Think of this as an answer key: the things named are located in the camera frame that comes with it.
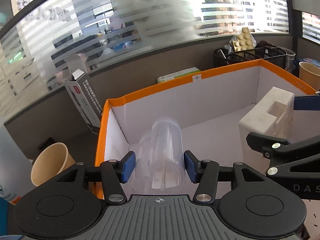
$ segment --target clear plastic cup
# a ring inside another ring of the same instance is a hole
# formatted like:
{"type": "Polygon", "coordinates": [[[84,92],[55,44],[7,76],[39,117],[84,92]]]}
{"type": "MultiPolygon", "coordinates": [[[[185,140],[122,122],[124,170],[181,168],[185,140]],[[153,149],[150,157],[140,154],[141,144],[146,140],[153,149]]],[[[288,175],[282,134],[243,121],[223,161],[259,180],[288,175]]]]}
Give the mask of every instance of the clear plastic cup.
{"type": "Polygon", "coordinates": [[[184,188],[181,129],[174,119],[158,119],[151,136],[142,137],[132,185],[138,193],[149,195],[178,194],[184,188]]]}

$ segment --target kraft paper cup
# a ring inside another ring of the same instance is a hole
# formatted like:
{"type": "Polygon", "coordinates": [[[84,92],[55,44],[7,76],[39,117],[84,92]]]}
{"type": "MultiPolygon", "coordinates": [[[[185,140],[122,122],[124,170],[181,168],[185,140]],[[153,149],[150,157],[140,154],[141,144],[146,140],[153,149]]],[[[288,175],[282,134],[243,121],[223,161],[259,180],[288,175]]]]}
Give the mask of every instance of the kraft paper cup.
{"type": "Polygon", "coordinates": [[[320,90],[320,68],[308,62],[299,63],[299,78],[315,90],[320,90]]]}
{"type": "Polygon", "coordinates": [[[31,170],[33,185],[39,186],[76,162],[64,143],[55,143],[44,149],[31,170]]]}

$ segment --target cardboard box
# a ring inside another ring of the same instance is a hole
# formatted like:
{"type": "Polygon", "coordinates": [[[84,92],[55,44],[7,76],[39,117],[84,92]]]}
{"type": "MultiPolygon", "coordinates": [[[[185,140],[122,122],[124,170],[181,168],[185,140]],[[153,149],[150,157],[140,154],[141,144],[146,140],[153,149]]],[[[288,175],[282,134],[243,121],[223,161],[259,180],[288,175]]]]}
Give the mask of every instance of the cardboard box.
{"type": "Polygon", "coordinates": [[[102,107],[90,84],[84,60],[80,55],[73,54],[65,61],[74,81],[65,81],[64,86],[90,130],[99,134],[102,107]]]}
{"type": "Polygon", "coordinates": [[[172,80],[172,79],[175,79],[175,78],[178,78],[178,77],[183,77],[183,76],[186,76],[186,75],[189,75],[189,74],[192,74],[192,73],[198,73],[200,71],[201,70],[197,69],[196,67],[187,68],[187,69],[184,69],[184,70],[172,73],[172,74],[168,74],[168,75],[159,77],[157,79],[157,82],[159,84],[159,83],[166,82],[168,80],[172,80]]]}

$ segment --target black mesh pen holder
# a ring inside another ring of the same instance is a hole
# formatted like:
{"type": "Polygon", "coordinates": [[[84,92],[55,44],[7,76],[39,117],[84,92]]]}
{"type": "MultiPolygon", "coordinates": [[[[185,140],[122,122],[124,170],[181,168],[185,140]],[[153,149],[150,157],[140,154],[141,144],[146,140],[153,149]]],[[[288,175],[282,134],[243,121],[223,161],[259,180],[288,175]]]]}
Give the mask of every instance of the black mesh pen holder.
{"type": "Polygon", "coordinates": [[[218,50],[213,52],[213,67],[215,68],[262,58],[285,69],[287,52],[278,47],[258,44],[255,49],[232,52],[230,54],[228,54],[227,49],[221,49],[226,58],[220,57],[217,53],[218,50]]]}

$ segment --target crosshair marking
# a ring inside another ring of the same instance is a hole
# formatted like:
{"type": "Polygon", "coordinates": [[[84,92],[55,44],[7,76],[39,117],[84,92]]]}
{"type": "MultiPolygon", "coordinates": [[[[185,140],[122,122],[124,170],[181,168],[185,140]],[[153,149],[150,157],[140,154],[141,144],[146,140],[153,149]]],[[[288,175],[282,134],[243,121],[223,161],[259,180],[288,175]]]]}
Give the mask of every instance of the crosshair marking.
{"type": "Polygon", "coordinates": [[[155,201],[157,201],[158,203],[162,203],[165,200],[163,198],[157,198],[155,201]]]}

